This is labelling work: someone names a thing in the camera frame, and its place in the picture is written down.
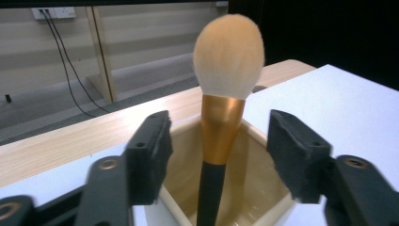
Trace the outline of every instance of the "wooden table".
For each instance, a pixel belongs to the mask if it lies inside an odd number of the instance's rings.
[[[286,60],[267,66],[258,86],[271,87],[312,66]],[[175,123],[200,113],[200,88],[188,89],[92,120],[0,147],[0,187],[126,142],[151,113],[168,110]]]

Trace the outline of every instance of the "electrical cable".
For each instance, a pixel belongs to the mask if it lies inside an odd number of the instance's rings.
[[[83,90],[85,91],[86,95],[88,96],[88,98],[90,99],[90,101],[91,101],[92,103],[94,103],[97,107],[99,107],[99,108],[100,108],[101,110],[103,110],[104,112],[106,112],[106,113],[111,113],[111,112],[109,112],[109,111],[103,109],[103,108],[100,107],[99,105],[97,105],[97,104],[94,102],[94,100],[91,98],[91,96],[88,94],[88,91],[87,91],[87,90],[85,89],[85,87],[83,86],[82,81],[80,80],[80,78],[79,78],[79,76],[78,76],[78,74],[77,74],[77,72],[76,72],[76,69],[73,67],[73,65],[72,65],[72,63],[71,63],[70,57],[68,56],[67,50],[66,50],[65,45],[64,45],[64,41],[61,39],[61,36],[60,36],[59,33],[58,33],[58,29],[56,29],[56,25],[55,25],[55,23],[54,23],[54,21],[53,21],[53,18],[50,16],[50,13],[49,13],[48,9],[46,9],[46,12],[47,12],[47,14],[49,15],[50,22],[51,22],[51,24],[53,25],[54,30],[56,31],[56,34],[58,35],[59,40],[61,41],[61,45],[62,45],[62,48],[64,49],[65,57],[67,57],[67,60],[68,60],[68,62],[70,63],[70,65],[71,65],[71,67],[72,67],[72,69],[73,69],[73,72],[74,72],[74,74],[76,75],[77,80],[79,81],[80,86],[83,88]]]
[[[53,34],[53,37],[54,37],[54,39],[56,40],[56,46],[58,47],[59,56],[61,57],[62,64],[63,64],[64,70],[65,70],[65,74],[67,75],[68,87],[69,87],[69,89],[70,89],[70,94],[71,94],[71,96],[72,96],[72,98],[73,98],[74,103],[75,103],[76,106],[80,109],[80,111],[82,111],[85,115],[87,115],[87,116],[89,116],[89,117],[91,117],[91,118],[95,118],[95,116],[92,116],[92,115],[88,114],[86,111],[84,111],[84,110],[80,107],[80,105],[76,102],[76,99],[75,99],[74,96],[73,96],[73,92],[72,92],[72,88],[71,88],[71,82],[70,82],[70,77],[68,76],[67,66],[65,65],[65,60],[64,60],[64,57],[62,56],[62,52],[61,52],[61,48],[59,47],[58,40],[56,39],[56,34],[54,33],[53,28],[52,28],[51,25],[50,25],[50,22],[49,22],[49,20],[48,20],[48,18],[47,18],[47,15],[44,13],[43,10],[41,10],[40,12],[43,13],[44,18],[46,19],[46,22],[47,22],[47,24],[49,25],[50,30],[51,30],[51,32],[52,32],[52,34]]]

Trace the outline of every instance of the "white bristles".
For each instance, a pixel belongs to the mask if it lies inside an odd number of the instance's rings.
[[[238,14],[215,19],[199,34],[193,61],[203,94],[245,100],[264,64],[258,26]]]

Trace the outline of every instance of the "white table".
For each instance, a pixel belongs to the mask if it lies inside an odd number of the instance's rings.
[[[333,146],[333,157],[369,160],[399,190],[398,91],[327,65],[249,96],[244,118],[267,134],[271,109],[304,121]],[[324,203],[297,204],[284,225],[326,224]]]
[[[247,98],[244,119],[267,133],[270,109],[300,118],[333,146],[333,157],[352,154],[374,163],[395,190],[399,189],[399,92],[332,66],[257,92]],[[0,189],[0,198],[28,194],[45,203],[85,182],[89,165],[123,144]],[[324,201],[297,204],[284,225],[326,225]],[[142,207],[135,208],[137,225],[147,225]],[[168,214],[163,225],[174,225]]]

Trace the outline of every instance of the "brush ferrule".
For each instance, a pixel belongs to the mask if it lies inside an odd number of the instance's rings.
[[[224,165],[243,117],[245,100],[202,96],[201,130],[203,161]]]

